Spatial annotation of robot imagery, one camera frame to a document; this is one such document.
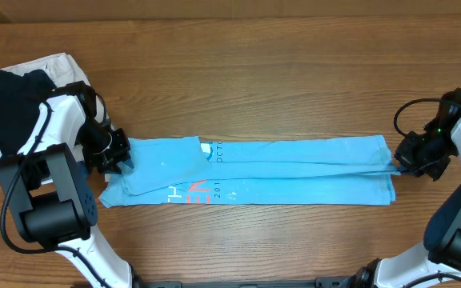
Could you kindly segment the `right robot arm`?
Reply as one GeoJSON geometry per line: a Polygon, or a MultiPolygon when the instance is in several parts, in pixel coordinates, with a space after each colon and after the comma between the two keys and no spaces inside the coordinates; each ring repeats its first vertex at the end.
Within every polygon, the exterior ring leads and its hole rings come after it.
{"type": "MultiPolygon", "coordinates": [[[[461,163],[461,88],[438,98],[436,116],[423,134],[405,134],[395,151],[401,167],[413,176],[438,180],[457,156],[461,163]]],[[[393,258],[375,259],[356,274],[333,281],[335,287],[430,287],[461,282],[461,184],[433,214],[423,242],[393,258]]]]}

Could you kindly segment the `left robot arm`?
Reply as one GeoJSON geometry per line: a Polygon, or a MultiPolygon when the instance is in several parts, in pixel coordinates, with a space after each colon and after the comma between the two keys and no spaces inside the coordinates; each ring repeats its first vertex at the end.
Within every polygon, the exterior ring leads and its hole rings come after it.
{"type": "Polygon", "coordinates": [[[93,287],[143,287],[98,228],[95,196],[86,173],[121,174],[134,164],[130,142],[114,129],[104,101],[83,81],[52,90],[26,143],[0,159],[5,198],[0,233],[20,254],[55,252],[93,287]]]}

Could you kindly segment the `light blue t-shirt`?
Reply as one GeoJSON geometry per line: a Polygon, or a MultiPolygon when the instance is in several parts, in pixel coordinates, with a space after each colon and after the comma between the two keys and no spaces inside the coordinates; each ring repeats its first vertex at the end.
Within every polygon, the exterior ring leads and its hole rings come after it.
{"type": "Polygon", "coordinates": [[[383,136],[277,142],[130,140],[106,207],[145,204],[389,205],[399,170],[383,136]]]}

